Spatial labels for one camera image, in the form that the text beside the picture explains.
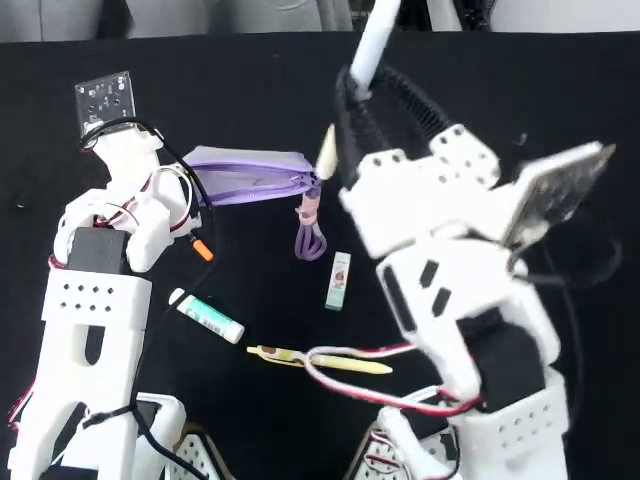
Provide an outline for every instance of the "orange object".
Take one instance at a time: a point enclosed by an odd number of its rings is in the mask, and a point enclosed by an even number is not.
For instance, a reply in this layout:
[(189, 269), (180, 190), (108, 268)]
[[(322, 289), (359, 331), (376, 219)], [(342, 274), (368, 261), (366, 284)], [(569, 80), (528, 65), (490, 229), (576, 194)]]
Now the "orange object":
[(191, 242), (191, 245), (193, 246), (193, 249), (198, 252), (198, 255), (200, 255), (204, 259), (205, 262), (213, 261), (213, 252), (209, 250), (209, 247), (207, 247), (202, 240), (196, 238)]

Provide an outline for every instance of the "lip balm tube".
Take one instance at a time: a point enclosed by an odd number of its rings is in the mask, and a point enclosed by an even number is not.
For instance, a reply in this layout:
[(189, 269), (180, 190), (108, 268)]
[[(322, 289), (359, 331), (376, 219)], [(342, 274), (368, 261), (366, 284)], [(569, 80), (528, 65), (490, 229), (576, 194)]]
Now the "lip balm tube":
[[(180, 298), (180, 295), (183, 293), (184, 290), (182, 288), (176, 288), (171, 295), (169, 295), (169, 305)], [(192, 320), (195, 320), (206, 329), (217, 333), (228, 342), (238, 343), (238, 340), (240, 340), (240, 337), (242, 337), (244, 333), (244, 327), (238, 322), (231, 320), (226, 315), (193, 295), (185, 298), (180, 305), (177, 306), (177, 310)]]

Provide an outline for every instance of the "black tablecloth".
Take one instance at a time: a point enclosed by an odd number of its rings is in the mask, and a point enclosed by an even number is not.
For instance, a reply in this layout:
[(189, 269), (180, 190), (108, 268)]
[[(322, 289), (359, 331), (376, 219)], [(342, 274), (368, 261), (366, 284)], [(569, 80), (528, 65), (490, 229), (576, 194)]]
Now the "black tablecloth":
[[(313, 160), (332, 118), (336, 72), (356, 42), (355, 35), (278, 34), (0, 45), (0, 411), (35, 372), (57, 220), (66, 203), (107, 178), (96, 157), (76, 152), (73, 85), (130, 70), (138, 114), (185, 153), (204, 144), (295, 150)], [(638, 445), (628, 381), (638, 366), (640, 307), (633, 280), (640, 268), (639, 51), (636, 34), (403, 34), (386, 54), (507, 166), (523, 133), (531, 157), (594, 139), (618, 145), (587, 202), (620, 235), (625, 263), (609, 283), (575, 294), (588, 384), (568, 449), (573, 478), (613, 478), (632, 467)], [(219, 209), (218, 267), (199, 295), (244, 324), (248, 340), (300, 350), (400, 340), (338, 188), (333, 180), (323, 193), (329, 251), (314, 263), (293, 255), (297, 198)], [(323, 306), (336, 250), (352, 254), (339, 313)], [(377, 408), (325, 391), (302, 369), (249, 356), (179, 315), (157, 325), (168, 292), (201, 268), (179, 243), (152, 271), (148, 325), (157, 327), (157, 339), (142, 369), (143, 390), (181, 399), (240, 479), (339, 478)], [(571, 380), (565, 311), (557, 293), (543, 298)], [(418, 354), (392, 363), (395, 373), (384, 378), (341, 378), (398, 394), (437, 381)], [(8, 429), (0, 434), (0, 456), (13, 442)]]

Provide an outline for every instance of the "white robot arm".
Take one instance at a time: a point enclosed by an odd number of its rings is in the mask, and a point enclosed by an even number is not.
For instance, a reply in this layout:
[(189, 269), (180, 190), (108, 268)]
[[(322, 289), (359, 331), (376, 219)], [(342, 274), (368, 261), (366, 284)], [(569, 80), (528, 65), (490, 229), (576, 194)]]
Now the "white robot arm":
[[(370, 97), (387, 27), (399, 6), (399, 0), (376, 2), (350, 68), (347, 85), (353, 81), (357, 90), (347, 103)], [(353, 111), (361, 115), (360, 125), (375, 132), (363, 109)], [(349, 124), (343, 113), (339, 110), (337, 129)], [(343, 132), (342, 153), (354, 153), (356, 141), (354, 132)], [(422, 448), (399, 410), (383, 408), (378, 425), (395, 445), (406, 478), (564, 480), (567, 402), (564, 380), (550, 367), (560, 342), (535, 288), (522, 280), (527, 267), (514, 261), (514, 251), (572, 216), (614, 148), (593, 142), (530, 162), (517, 179), (500, 186), (498, 158), (463, 125), (436, 132), (429, 150), (430, 155), (411, 160), (402, 150), (377, 151), (339, 167), (341, 202), (369, 255), (380, 259), (376, 272), (400, 332), (434, 362), (440, 391), (469, 402), (486, 393), (487, 385), (461, 322), (497, 310), (503, 322), (534, 342), (542, 384), (500, 408), (487, 410), (481, 401), (477, 409), (450, 419), (458, 432), (459, 472), (450, 473)], [(356, 468), (347, 478), (366, 471)]]
[[(127, 73), (79, 85), (76, 91), (83, 134), (135, 115)], [(90, 146), (107, 165), (111, 181), (69, 203), (59, 222), (38, 370), (9, 458), (12, 479), (34, 480), (49, 468), (54, 443), (78, 404), (86, 405), (88, 417), (61, 455), (61, 465), (97, 470), (97, 478), (105, 480), (157, 479), (166, 465), (146, 438), (138, 438), (132, 415), (114, 414), (91, 427), (86, 421), (130, 406), (151, 283), (128, 272), (148, 271), (174, 238), (201, 225), (198, 210), (191, 208), (196, 198), (180, 165), (160, 165), (158, 135), (125, 122)], [(85, 357), (90, 327), (104, 328), (95, 364)], [(171, 449), (186, 418), (182, 403), (144, 393), (137, 394), (137, 401), (155, 405), (151, 435)]]

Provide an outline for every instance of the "purple pouch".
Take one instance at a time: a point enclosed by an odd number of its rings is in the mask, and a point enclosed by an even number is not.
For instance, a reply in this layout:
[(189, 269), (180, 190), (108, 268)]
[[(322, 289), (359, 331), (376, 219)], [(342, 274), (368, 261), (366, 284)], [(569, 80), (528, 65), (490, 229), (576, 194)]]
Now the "purple pouch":
[(198, 146), (184, 160), (198, 175), (213, 205), (302, 194), (302, 205), (296, 209), (300, 219), (296, 256), (313, 261), (326, 250), (327, 242), (317, 223), (321, 182), (301, 153)]

